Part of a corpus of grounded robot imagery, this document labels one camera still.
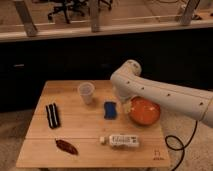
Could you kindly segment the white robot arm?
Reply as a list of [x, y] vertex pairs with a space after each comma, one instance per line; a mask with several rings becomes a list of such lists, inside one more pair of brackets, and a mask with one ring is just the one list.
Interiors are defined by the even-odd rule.
[[145, 79], [141, 72], [141, 65], [130, 59], [112, 73], [110, 81], [121, 101], [141, 96], [213, 128], [212, 91]]

